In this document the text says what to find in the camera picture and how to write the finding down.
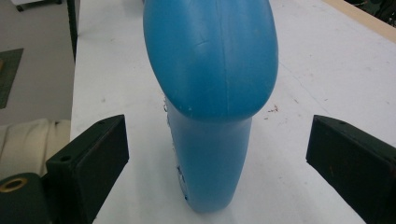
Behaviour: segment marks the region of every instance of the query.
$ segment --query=white work surface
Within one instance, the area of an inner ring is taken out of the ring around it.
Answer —
[[[131,157],[94,223],[364,223],[305,153],[315,114],[396,146],[396,45],[320,0],[270,2],[275,90],[253,119],[233,201],[197,214],[178,184],[141,0],[81,0],[71,135],[124,114]]]

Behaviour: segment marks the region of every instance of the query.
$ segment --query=white fabric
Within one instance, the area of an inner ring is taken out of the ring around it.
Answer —
[[[45,161],[70,140],[70,120],[37,119],[0,126],[0,179],[20,173],[44,175]]]

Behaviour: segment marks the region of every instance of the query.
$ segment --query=gray floor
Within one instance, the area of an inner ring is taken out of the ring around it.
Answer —
[[[75,64],[67,4],[40,2],[24,9],[0,0],[0,51],[24,48],[0,125],[70,119]]]

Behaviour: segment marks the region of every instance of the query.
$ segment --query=curved blue top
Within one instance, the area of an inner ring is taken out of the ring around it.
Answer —
[[[144,34],[164,94],[191,119],[246,119],[275,86],[267,0],[147,0]]]

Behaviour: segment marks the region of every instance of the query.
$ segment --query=blue plastic container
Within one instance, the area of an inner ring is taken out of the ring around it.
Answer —
[[[197,212],[233,198],[251,117],[276,82],[277,42],[266,0],[147,0],[144,33],[166,96],[180,184]]]

